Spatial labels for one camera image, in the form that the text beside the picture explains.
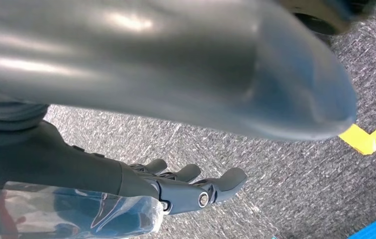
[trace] floor tape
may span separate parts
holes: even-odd
[[[363,155],[369,155],[376,151],[376,130],[368,134],[354,124],[339,137]]]

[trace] gray fabric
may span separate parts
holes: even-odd
[[[0,102],[0,130],[28,129],[40,123],[48,105]]]
[[[358,125],[376,129],[376,17],[336,37],[333,48],[359,94]],[[376,220],[376,153],[333,138],[275,142],[156,119],[53,106],[47,120],[65,141],[127,163],[189,163],[202,177],[230,167],[250,176],[236,198],[202,212],[166,217],[157,239],[346,238]]]

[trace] robotic hand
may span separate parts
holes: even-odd
[[[147,165],[131,164],[130,167],[159,192],[165,214],[197,211],[211,203],[225,201],[234,196],[247,180],[242,169],[231,168],[220,178],[190,184],[201,173],[197,165],[189,164],[175,173],[160,173],[167,167],[162,159]]]

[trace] gray plastic cover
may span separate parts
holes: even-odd
[[[337,58],[267,0],[0,0],[0,104],[11,101],[293,140],[356,118]]]

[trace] glossy gray surface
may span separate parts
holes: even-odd
[[[359,95],[358,125],[376,129],[376,17],[333,43]],[[51,108],[67,142],[125,162],[188,163],[201,177],[239,166],[250,176],[233,200],[168,217],[149,239],[341,239],[376,220],[376,153],[362,156],[339,138],[312,143],[252,139],[168,121]]]
[[[343,66],[266,0],[0,0],[0,92],[282,139],[356,112]]]

